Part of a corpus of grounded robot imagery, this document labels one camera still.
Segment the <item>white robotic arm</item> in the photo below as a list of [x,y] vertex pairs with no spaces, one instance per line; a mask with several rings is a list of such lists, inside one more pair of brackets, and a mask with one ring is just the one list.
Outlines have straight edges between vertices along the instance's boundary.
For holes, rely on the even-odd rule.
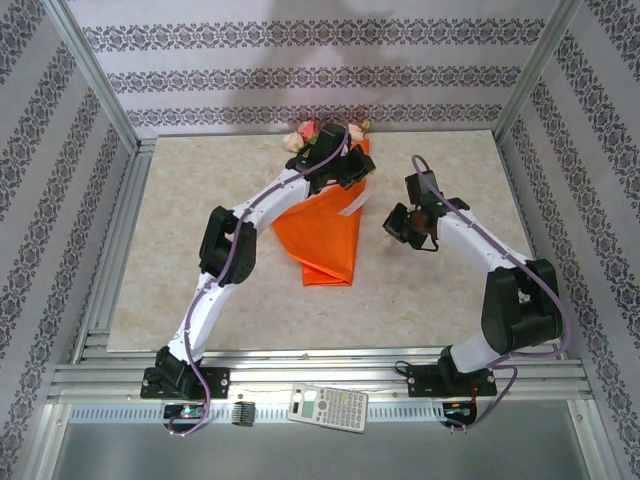
[[[465,211],[464,214],[474,224],[483,228],[496,243],[500,244],[521,263],[526,263],[529,260],[524,255],[511,250],[509,246],[502,243],[499,238],[483,227],[472,211]],[[498,268],[517,268],[511,260],[482,238],[477,230],[461,221],[460,217],[454,212],[448,212],[438,220],[437,232],[438,238],[442,243],[449,245],[461,256],[465,257],[467,262],[480,273],[479,278],[481,279],[483,290],[489,272],[493,272]],[[501,356],[487,343],[482,330],[462,343],[451,347],[451,357],[460,373],[470,373],[485,368]]]
[[[412,160],[417,173],[405,183],[413,208],[397,204],[383,224],[385,230],[416,250],[435,252],[438,241],[453,247],[481,274],[485,292],[481,330],[443,350],[439,374],[450,384],[464,381],[522,347],[561,336],[563,316],[553,266],[514,252],[480,224],[466,203],[442,195],[422,157]],[[423,248],[428,238],[434,248]]]
[[[242,213],[249,208],[263,193],[269,191],[274,186],[284,184],[288,179],[297,174],[295,170],[285,169],[271,184],[264,188],[260,193],[250,200],[233,208],[236,217],[240,217]],[[257,236],[259,236],[269,225],[271,225],[280,215],[286,212],[292,206],[306,200],[309,196],[310,183],[304,177],[293,180],[286,184],[283,188],[276,190],[273,194],[265,197],[259,206],[249,213],[244,220],[245,223],[253,224]],[[187,321],[187,315],[191,314],[189,326],[189,343],[193,359],[198,361],[204,353],[204,343],[206,342],[211,329],[220,314],[220,310],[229,295],[238,287],[236,283],[226,283],[220,286],[213,282],[214,277],[207,272],[203,272],[198,277],[198,286],[196,287],[195,297],[207,288],[192,311],[187,311],[185,317],[176,331],[175,335],[169,342],[169,351],[178,360],[187,361],[187,352],[184,344],[184,329]]]

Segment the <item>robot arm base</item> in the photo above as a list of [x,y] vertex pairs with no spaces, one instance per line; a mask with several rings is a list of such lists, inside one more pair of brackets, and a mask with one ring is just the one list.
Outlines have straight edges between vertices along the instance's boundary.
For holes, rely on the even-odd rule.
[[[229,369],[200,367],[199,370],[207,380],[211,398],[226,399],[229,394]],[[156,366],[147,368],[144,372],[140,397],[201,401],[204,399],[204,389],[191,367],[174,357],[169,347],[163,347],[156,355]]]
[[496,384],[492,372],[485,368],[471,373],[460,373],[451,357],[451,347],[440,354],[436,365],[407,365],[401,371],[409,388],[409,397],[455,398],[493,397]]

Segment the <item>wire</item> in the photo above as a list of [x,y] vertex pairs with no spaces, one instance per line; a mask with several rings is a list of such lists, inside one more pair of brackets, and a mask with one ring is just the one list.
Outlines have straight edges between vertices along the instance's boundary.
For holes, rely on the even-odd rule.
[[471,410],[476,410],[478,408],[478,386],[473,385],[471,389]]
[[438,197],[438,200],[440,200],[449,210],[454,212],[467,226],[469,226],[469,228],[473,228],[489,245],[495,248],[504,258],[509,260],[515,266],[517,266],[520,270],[526,273],[527,276],[531,278],[531,280],[537,283],[538,286],[540,286],[540,288],[544,290],[544,292],[549,296],[549,298],[551,298],[553,303],[558,308],[558,311],[560,312],[560,316],[562,318],[562,324],[564,326],[564,338],[562,339],[562,343],[560,344],[560,347],[557,350],[554,350],[553,352],[546,352],[546,353],[510,352],[491,362],[488,365],[488,367],[490,368],[494,367],[495,365],[511,357],[549,358],[549,357],[555,357],[556,355],[564,353],[569,347],[569,344],[571,343],[571,338],[573,336],[573,325],[571,324],[571,321],[570,321],[569,312],[564,306],[564,304],[562,303],[562,301],[560,300],[560,298],[558,298],[558,295],[556,295],[556,293],[551,289],[551,287],[549,287],[549,285],[547,285],[529,267],[527,267],[524,263],[520,262],[517,258],[511,255],[506,249],[504,249],[502,245],[496,242],[484,228],[480,227],[477,223],[472,222],[466,215],[464,215],[460,210],[458,210],[455,206],[453,206],[451,202],[447,200],[444,197],[444,195],[442,195],[442,193],[440,193],[440,191],[434,185],[431,184],[431,182],[429,182],[429,180],[427,179],[427,176],[424,173],[422,173],[422,170],[418,166],[418,162],[422,162],[422,164],[426,167],[427,171],[431,170],[429,168],[429,164],[424,158],[416,154],[411,157],[411,162],[413,163],[413,167],[416,169],[416,172],[418,173],[418,177],[420,181],[429,190],[431,190],[431,193],[433,193],[436,197]]
[[311,168],[303,170],[302,172],[297,173],[296,175],[287,178],[284,182],[276,184],[276,185],[272,186],[271,188],[265,190],[253,202],[251,202],[251,204],[244,210],[244,212],[242,212],[242,215],[240,215],[240,218],[238,219],[238,223],[236,224],[236,228],[235,228],[235,231],[234,231],[233,241],[231,242],[231,248],[229,250],[229,255],[227,256],[227,260],[225,261],[224,266],[222,267],[222,271],[220,272],[220,274],[215,279],[214,278],[208,279],[207,282],[202,286],[202,289],[197,293],[197,295],[194,297],[193,301],[191,302],[191,305],[189,306],[189,309],[187,310],[187,315],[186,315],[186,318],[185,318],[185,321],[184,321],[184,349],[185,349],[185,353],[187,355],[187,362],[188,362],[189,366],[191,367],[191,369],[193,370],[193,373],[195,373],[196,377],[198,378],[198,380],[202,384],[202,388],[204,389],[204,411],[203,411],[203,415],[200,418],[200,420],[198,421],[198,423],[196,423],[193,427],[191,427],[189,430],[187,430],[185,432],[176,432],[173,429],[173,421],[174,421],[174,419],[171,418],[169,420],[169,424],[168,424],[168,429],[169,429],[169,434],[170,435],[177,436],[177,437],[186,437],[187,435],[191,435],[192,433],[197,432],[198,430],[200,430],[209,419],[209,412],[210,412],[210,409],[211,409],[211,389],[209,388],[209,384],[207,383],[207,381],[205,380],[204,376],[202,375],[202,372],[200,372],[200,369],[198,368],[198,365],[193,360],[193,353],[191,351],[191,342],[189,340],[189,330],[191,328],[191,317],[193,315],[193,311],[196,309],[196,306],[200,303],[200,300],[209,291],[209,289],[212,287],[212,285],[214,283],[219,284],[220,282],[222,282],[222,281],[224,281],[226,279],[226,277],[227,277],[227,275],[229,273],[229,270],[231,268],[231,262],[233,261],[233,257],[234,257],[234,255],[236,253],[237,239],[240,238],[240,229],[242,228],[242,224],[244,223],[245,219],[253,212],[253,210],[260,204],[260,202],[262,202],[265,198],[267,198],[272,193],[280,190],[281,188],[284,188],[285,186],[287,186],[290,183],[298,180],[299,178],[302,178],[302,177],[304,177],[306,175],[309,175],[310,173],[315,172],[316,170],[321,169],[322,167],[327,165],[329,162],[331,162],[334,158],[336,158],[338,155],[340,155],[340,153],[344,150],[344,148],[347,145],[347,141],[348,140],[349,140],[349,123],[345,120],[344,136],[342,137],[342,141],[340,142],[340,146],[331,155],[329,155],[326,159],[324,159],[322,162],[318,163],[317,165],[314,165]]
[[515,365],[499,365],[494,367],[493,369],[494,370],[513,370],[513,375],[509,379],[509,383],[507,383],[507,386],[504,387],[502,392],[500,392],[500,395],[498,395],[498,398],[496,398],[495,401],[492,402],[491,405],[489,405],[487,409],[484,412],[482,412],[482,414],[471,425],[464,425],[462,422],[453,420],[451,418],[447,419],[450,423],[453,423],[456,425],[455,427],[451,426],[451,430],[457,431],[457,432],[466,432],[468,430],[471,430],[477,427],[482,422],[484,422],[489,415],[491,415],[491,412],[493,412],[496,409],[496,407],[502,401],[502,399],[509,393],[509,390],[511,390],[511,387],[515,383],[516,378],[518,378],[518,367],[516,367]]
[[[398,368],[398,365],[403,365],[404,366],[404,370],[400,370],[400,368]],[[408,377],[409,376],[409,372],[407,371],[408,368],[411,366],[411,364],[409,362],[405,362],[404,360],[398,360],[395,365],[393,366],[393,369],[395,370],[395,372],[398,375],[402,375],[403,377]]]
[[430,238],[434,248],[419,248],[418,250],[422,252],[437,252],[438,250],[440,250],[440,245],[437,244],[437,242],[433,239],[433,237],[430,237]]

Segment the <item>metal bracket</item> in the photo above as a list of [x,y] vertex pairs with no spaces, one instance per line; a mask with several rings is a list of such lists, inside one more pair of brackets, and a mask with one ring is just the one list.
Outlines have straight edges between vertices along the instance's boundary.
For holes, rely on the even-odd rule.
[[406,369],[410,398],[470,397],[474,387],[479,397],[497,394],[496,382],[488,369],[461,375],[454,382],[446,382],[438,365],[409,365]]
[[[229,369],[222,367],[200,367],[200,373],[204,376],[211,390],[211,398],[226,399],[229,396]],[[140,398],[160,400],[204,400],[202,385],[195,385],[189,394],[189,398],[178,390],[171,382],[163,378],[156,367],[147,368],[142,379]]]

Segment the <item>calculator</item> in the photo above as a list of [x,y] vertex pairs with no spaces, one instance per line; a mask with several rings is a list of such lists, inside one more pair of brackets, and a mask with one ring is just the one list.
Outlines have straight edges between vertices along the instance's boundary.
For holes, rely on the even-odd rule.
[[369,397],[360,392],[293,385],[287,418],[347,432],[363,433]]

